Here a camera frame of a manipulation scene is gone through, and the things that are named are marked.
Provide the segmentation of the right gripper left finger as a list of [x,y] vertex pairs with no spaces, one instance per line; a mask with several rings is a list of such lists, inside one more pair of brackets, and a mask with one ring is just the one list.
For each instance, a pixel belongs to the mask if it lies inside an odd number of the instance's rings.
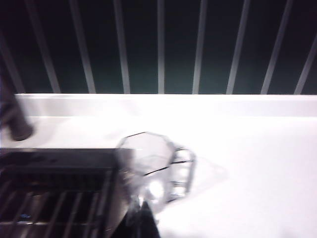
[[142,223],[142,206],[136,202],[132,203],[118,228],[119,238],[138,238]]

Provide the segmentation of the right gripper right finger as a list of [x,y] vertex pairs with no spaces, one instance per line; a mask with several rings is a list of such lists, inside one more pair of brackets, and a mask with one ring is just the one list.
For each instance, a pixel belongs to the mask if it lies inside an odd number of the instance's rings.
[[152,210],[146,201],[143,202],[141,209],[141,237],[160,238]]

